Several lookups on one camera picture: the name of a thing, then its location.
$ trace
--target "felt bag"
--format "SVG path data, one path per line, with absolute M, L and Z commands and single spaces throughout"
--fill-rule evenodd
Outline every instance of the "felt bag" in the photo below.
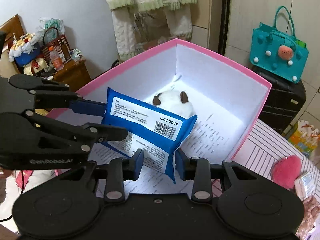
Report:
M 276 28 L 277 15 L 282 8 L 289 14 L 292 36 Z M 278 8 L 272 27 L 260 23 L 260 27 L 253 30 L 250 52 L 250 61 L 253 65 L 264 68 L 293 83 L 298 83 L 308 55 L 306 43 L 298 40 L 295 36 L 294 23 L 285 6 Z

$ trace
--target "stuffed animal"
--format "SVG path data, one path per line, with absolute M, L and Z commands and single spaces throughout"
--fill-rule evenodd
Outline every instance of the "stuffed animal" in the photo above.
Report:
M 184 91 L 181 93 L 177 90 L 162 92 L 153 97 L 152 104 L 185 119 L 189 119 L 194 115 L 193 106 Z
M 279 160 L 271 171 L 273 182 L 286 188 L 292 189 L 294 181 L 301 171 L 301 160 L 296 155 Z

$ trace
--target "white plush toy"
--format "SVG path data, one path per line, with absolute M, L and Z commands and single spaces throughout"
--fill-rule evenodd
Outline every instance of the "white plush toy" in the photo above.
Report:
M 152 104 L 185 119 L 189 119 L 194 115 L 193 106 L 184 91 L 181 93 L 177 90 L 162 92 L 153 97 Z

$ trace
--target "plastic bottle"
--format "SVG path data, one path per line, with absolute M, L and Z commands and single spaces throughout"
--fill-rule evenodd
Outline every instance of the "plastic bottle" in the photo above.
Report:
M 50 51 L 50 59 L 52 61 L 52 64 L 56 70 L 63 69 L 64 65 L 62 63 L 62 60 L 58 54 L 58 52 L 54 49 L 53 46 L 49 47 Z

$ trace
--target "barcode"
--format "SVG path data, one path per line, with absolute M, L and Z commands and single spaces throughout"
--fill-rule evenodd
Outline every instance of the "barcode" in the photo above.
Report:
M 154 132 L 160 133 L 161 135 L 163 135 L 169 139 L 172 139 L 175 131 L 176 131 L 176 129 L 174 127 L 156 121 L 156 127 L 155 127 Z

